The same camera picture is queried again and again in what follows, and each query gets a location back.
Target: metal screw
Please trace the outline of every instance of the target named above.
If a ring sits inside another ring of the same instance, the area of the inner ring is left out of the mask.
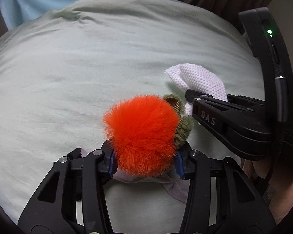
[[[95,156],[100,156],[100,155],[102,154],[102,150],[100,150],[100,149],[96,149],[96,150],[93,152],[93,154],[94,154]]]
[[[194,150],[191,150],[190,154],[191,154],[192,156],[196,157],[196,156],[199,154],[199,152],[198,152],[197,150],[194,149]]]
[[[61,157],[60,159],[59,159],[59,162],[60,163],[65,163],[67,161],[67,157]]]

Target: white cloth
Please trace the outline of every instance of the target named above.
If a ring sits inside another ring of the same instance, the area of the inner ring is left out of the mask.
[[[172,79],[176,86],[183,92],[196,90],[209,95],[213,98],[228,101],[226,90],[221,79],[214,73],[196,64],[178,64],[165,70],[166,74]],[[185,104],[186,115],[192,115],[193,104]]]

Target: gray fabric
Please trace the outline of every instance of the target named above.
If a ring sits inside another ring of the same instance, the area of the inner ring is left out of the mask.
[[[0,37],[0,204],[7,214],[17,221],[53,161],[101,146],[101,118],[113,103],[180,93],[164,73],[180,63],[215,73],[227,93],[264,98],[259,62],[239,32],[184,3],[79,1]],[[209,157],[234,156],[198,124],[188,141]],[[105,188],[115,232],[178,232],[185,204],[158,185],[112,181]]]
[[[136,176],[128,175],[122,170],[117,170],[117,173],[114,175],[113,179],[122,181],[125,183],[137,183],[137,182],[157,182],[162,183],[166,191],[173,196],[175,199],[187,202],[188,190],[190,181],[181,180],[177,175],[175,169],[171,169],[168,173],[164,173],[161,176],[154,178],[139,178]]]

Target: blue gripper pad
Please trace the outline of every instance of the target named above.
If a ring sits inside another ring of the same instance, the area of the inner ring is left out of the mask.
[[[183,169],[182,157],[179,151],[177,151],[177,155],[175,158],[175,170],[179,177],[184,180],[185,179],[185,172]]]
[[[108,173],[111,176],[111,178],[116,173],[117,168],[118,168],[118,164],[117,164],[117,161],[116,161],[115,152],[113,150],[112,153],[111,153],[111,156],[110,156],[110,167],[109,167],[109,170],[108,170]]]

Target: green fuzzy fabric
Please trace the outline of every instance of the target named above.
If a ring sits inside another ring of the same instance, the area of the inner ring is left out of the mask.
[[[193,127],[193,122],[190,116],[184,116],[181,118],[174,138],[175,148],[179,149],[182,145],[185,144],[191,130]]]
[[[185,144],[193,127],[192,118],[185,115],[184,105],[179,96],[175,94],[168,94],[163,97],[175,110],[178,116],[181,118],[175,132],[174,144],[175,148],[179,149]]]

